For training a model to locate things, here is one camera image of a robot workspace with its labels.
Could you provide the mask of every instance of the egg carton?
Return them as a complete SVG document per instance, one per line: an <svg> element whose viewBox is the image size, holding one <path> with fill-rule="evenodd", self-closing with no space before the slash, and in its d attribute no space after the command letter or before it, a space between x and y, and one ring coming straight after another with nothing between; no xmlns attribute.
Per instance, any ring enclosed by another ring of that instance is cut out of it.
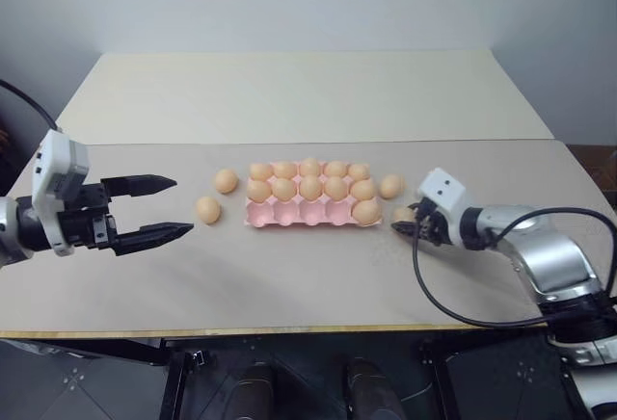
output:
<svg viewBox="0 0 617 420"><path fill-rule="evenodd" d="M296 184L296 191L299 191L300 181L302 180L302 176L299 172L300 162L292 163L298 167L298 173L291 178L291 180ZM322 170L326 163L327 162L319 162ZM321 173L318 178L323 186L328 176ZM276 179L276 176L271 176L266 182L272 186L272 183ZM342 179L347 184L347 190L349 191L351 185L355 181L349 175L345 175ZM360 223L351 216L351 211L358 201L357 198L351 195L348 195L342 200L334 201L325 193L318 199L309 201L302 197L299 192L290 201L280 201L274 195L271 195L262 203L257 203L247 197L247 218L244 224L253 227L263 227L266 225L288 226L295 223L304 225L360 225ZM380 224L381 222L382 218L375 223L364 224L361 225L361 227L369 227L371 225Z"/></svg>

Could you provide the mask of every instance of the table edge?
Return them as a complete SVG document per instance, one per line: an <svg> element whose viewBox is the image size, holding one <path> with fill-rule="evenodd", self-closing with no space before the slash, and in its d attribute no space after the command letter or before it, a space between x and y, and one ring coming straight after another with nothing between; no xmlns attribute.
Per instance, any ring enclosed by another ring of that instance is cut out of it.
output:
<svg viewBox="0 0 617 420"><path fill-rule="evenodd" d="M409 324L409 325L366 325L366 326L309 326L309 327L266 327L266 328L189 328L167 330L0 330L0 338L8 339L54 339L54 338L162 338L191 336L232 336L266 335L278 333L338 333L371 331L431 331L460 330L476 328L467 324Z"/></svg>

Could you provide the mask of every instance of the shoe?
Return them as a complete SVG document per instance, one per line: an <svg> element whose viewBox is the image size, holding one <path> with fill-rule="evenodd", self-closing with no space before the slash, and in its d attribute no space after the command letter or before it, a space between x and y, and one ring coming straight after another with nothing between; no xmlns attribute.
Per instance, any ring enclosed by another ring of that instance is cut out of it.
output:
<svg viewBox="0 0 617 420"><path fill-rule="evenodd" d="M407 420L398 396L379 368L362 358L352 360L344 372L347 416L353 420Z"/></svg>
<svg viewBox="0 0 617 420"><path fill-rule="evenodd" d="M223 420L270 420L274 406L274 371L258 363L247 369L229 395Z"/></svg>

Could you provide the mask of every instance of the table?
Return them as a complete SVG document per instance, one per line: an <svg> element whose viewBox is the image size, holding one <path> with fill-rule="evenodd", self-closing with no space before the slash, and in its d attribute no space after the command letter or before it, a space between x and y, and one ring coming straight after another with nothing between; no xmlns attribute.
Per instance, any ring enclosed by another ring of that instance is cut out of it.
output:
<svg viewBox="0 0 617 420"><path fill-rule="evenodd" d="M178 182L166 193L118 197L111 204L119 231L163 221L196 222L180 240L159 249L114 257L109 250L52 252L0 271L3 336L127 337L284 331L460 328L421 294L411 247L388 223L256 229L243 225L248 166L281 158L362 161L378 179L404 174L410 188L441 166L478 203L574 205L610 214L608 204L566 147L554 140L361 144L92 145L89 181L159 173ZM195 200L214 195L221 167L242 184L216 196L224 215L198 222ZM26 171L13 195L30 191ZM384 201L386 220L413 191ZM558 217L601 277L609 236L593 220ZM444 304L470 317L510 320L536 315L511 265L491 252L423 248L426 281Z"/></svg>
<svg viewBox="0 0 617 420"><path fill-rule="evenodd" d="M59 123L85 144L552 139L487 49L104 54Z"/></svg>

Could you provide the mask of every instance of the robotic arm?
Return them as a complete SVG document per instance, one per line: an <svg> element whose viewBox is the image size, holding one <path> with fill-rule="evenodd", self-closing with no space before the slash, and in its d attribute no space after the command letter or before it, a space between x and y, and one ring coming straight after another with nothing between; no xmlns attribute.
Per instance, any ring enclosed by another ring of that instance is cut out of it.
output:
<svg viewBox="0 0 617 420"><path fill-rule="evenodd" d="M0 197L0 267L53 249L59 256L74 247L112 249L116 255L167 244L193 228L188 223L158 223L119 234L109 213L111 197L146 196L175 185L151 174L101 179L83 185L88 174L87 149L49 130L35 159L31 197Z"/></svg>
<svg viewBox="0 0 617 420"><path fill-rule="evenodd" d="M577 243L556 231L546 216L537 217L543 210L474 206L465 187L441 169L432 171L418 191L420 203L410 206L415 218L392 227L416 241L505 254L544 316L527 323L547 322L549 342L568 368L578 401L591 418L617 414L617 312Z"/></svg>

